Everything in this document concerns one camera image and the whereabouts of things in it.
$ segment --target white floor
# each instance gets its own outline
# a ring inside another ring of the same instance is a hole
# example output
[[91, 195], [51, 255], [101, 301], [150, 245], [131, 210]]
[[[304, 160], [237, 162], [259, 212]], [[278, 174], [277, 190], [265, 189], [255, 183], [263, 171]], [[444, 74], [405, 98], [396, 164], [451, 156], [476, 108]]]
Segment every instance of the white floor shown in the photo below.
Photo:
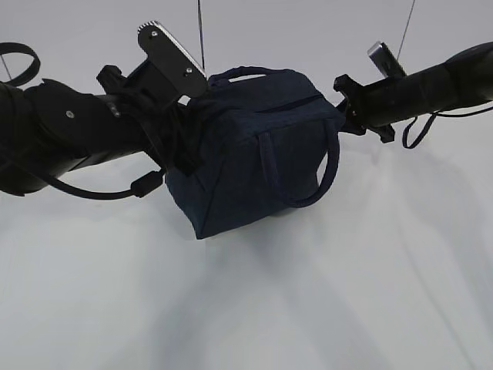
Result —
[[[293, 68], [336, 102], [336, 76], [379, 79], [366, 50], [382, 39], [396, 52], [410, 7], [204, 0], [207, 72]], [[405, 69], [491, 41], [492, 11], [418, 0]], [[196, 18], [192, 0], [18, 0], [2, 4], [0, 42], [29, 44], [43, 77], [99, 94], [103, 65], [143, 60], [136, 28], [150, 19], [199, 58]], [[439, 119], [415, 151], [342, 134], [318, 205], [205, 241], [165, 188], [115, 203], [2, 194], [0, 368], [492, 369], [492, 134], [491, 114]], [[149, 168], [134, 156], [64, 179], [121, 190]]]

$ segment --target navy blue bag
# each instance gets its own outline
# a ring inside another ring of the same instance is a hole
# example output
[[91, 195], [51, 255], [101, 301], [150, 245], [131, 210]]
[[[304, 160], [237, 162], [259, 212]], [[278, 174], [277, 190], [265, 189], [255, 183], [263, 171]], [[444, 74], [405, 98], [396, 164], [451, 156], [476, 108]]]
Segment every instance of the navy blue bag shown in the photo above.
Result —
[[[242, 76], [254, 76], [231, 82]], [[183, 125], [203, 165], [166, 185], [198, 239], [251, 224], [288, 207], [316, 203], [339, 163], [344, 115], [303, 74], [239, 67], [210, 78]], [[328, 152], [320, 182], [317, 170]]]

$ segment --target black cylinder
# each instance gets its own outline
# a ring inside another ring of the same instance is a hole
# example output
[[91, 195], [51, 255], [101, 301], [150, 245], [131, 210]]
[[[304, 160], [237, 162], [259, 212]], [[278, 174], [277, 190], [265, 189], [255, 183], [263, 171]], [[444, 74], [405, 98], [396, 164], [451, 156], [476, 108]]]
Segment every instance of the black cylinder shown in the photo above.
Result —
[[449, 71], [435, 66], [403, 79], [365, 86], [364, 125], [380, 127], [453, 106], [458, 94]]

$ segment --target wire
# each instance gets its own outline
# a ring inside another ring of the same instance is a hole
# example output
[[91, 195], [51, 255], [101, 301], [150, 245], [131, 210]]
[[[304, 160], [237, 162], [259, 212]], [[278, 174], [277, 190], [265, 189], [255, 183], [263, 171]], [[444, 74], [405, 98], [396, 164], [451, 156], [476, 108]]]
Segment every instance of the wire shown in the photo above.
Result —
[[411, 22], [411, 17], [413, 15], [414, 6], [416, 5], [416, 0], [413, 0], [413, 5], [411, 6], [411, 11], [409, 12], [409, 17], [407, 18], [406, 29], [402, 35], [401, 46], [399, 47], [399, 53], [397, 54], [397, 60], [401, 57], [402, 47], [404, 46], [404, 40], [406, 39], [407, 29], [409, 28], [409, 23]]
[[5, 67], [5, 70], [7, 71], [8, 79], [12, 80], [12, 75], [10, 74], [10, 71], [8, 70], [7, 62], [5, 61], [5, 58], [3, 57], [3, 55], [0, 55], [0, 58], [2, 58], [3, 66]]
[[471, 116], [476, 116], [478, 114], [486, 113], [486, 112], [491, 112], [493, 110], [493, 106], [490, 106], [489, 108], [481, 109], [476, 112], [471, 112], [471, 113], [462, 113], [462, 114], [444, 114], [444, 113], [435, 113], [436, 116], [439, 117], [447, 117], [447, 118], [465, 118], [465, 117], [471, 117]]
[[52, 175], [43, 172], [42, 170], [39, 170], [38, 168], [36, 168], [36, 166], [33, 166], [30, 163], [26, 163], [24, 160], [22, 160], [15, 154], [12, 154], [9, 149], [7, 149], [5, 146], [1, 144], [0, 144], [0, 156], [6, 159], [7, 161], [15, 164], [17, 167], [24, 170], [25, 172], [30, 173], [34, 177], [37, 177], [40, 180], [44, 181], [48, 185], [51, 185], [52, 187], [60, 191], [63, 191], [64, 193], [73, 195], [75, 197], [92, 199], [92, 200], [118, 200], [118, 199], [132, 197], [135, 195], [133, 190], [125, 190], [125, 191], [120, 191], [118, 193], [95, 193], [92, 191], [87, 191], [87, 190], [79, 189], [77, 187], [73, 187], [71, 185], [68, 185], [67, 183], [58, 180]]
[[205, 57], [205, 52], [204, 52], [205, 48], [203, 45], [203, 21], [202, 21], [202, 2], [201, 2], [201, 0], [198, 0], [197, 5], [198, 5], [198, 15], [199, 15], [200, 49], [202, 51], [202, 68], [205, 71], [206, 70], [206, 57]]

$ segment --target bag strap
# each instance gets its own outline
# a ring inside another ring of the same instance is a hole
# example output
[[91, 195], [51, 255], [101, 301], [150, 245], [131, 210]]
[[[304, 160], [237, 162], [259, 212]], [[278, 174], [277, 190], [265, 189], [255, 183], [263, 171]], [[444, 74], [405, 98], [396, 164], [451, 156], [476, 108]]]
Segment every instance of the bag strap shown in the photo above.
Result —
[[279, 172], [277, 170], [277, 159], [274, 152], [272, 138], [270, 132], [261, 133], [259, 135], [260, 143], [260, 159], [262, 161], [263, 175], [271, 190], [283, 201], [288, 207], [305, 208], [315, 204], [320, 200], [330, 189], [334, 182], [337, 168], [339, 167], [339, 139], [337, 133], [330, 133], [327, 127], [324, 127], [327, 138], [327, 166], [325, 167], [324, 177], [320, 182], [320, 186], [311, 196], [305, 199], [297, 200], [289, 195], [283, 188]]
[[5, 54], [26, 54], [27, 56], [32, 56], [34, 60], [31, 65], [19, 76], [11, 79], [10, 81], [4, 82], [6, 85], [19, 87], [25, 85], [32, 79], [36, 77], [39, 72], [39, 67], [41, 66], [41, 62], [39, 61], [38, 56], [30, 47], [24, 44], [18, 44], [16, 42], [0, 42], [0, 56], [4, 56]]
[[282, 69], [268, 69], [264, 67], [237, 67], [219, 75], [211, 76], [209, 78], [209, 84], [215, 86], [222, 79], [237, 79], [238, 77], [253, 75], [273, 75], [274, 73], [281, 73], [283, 71]]

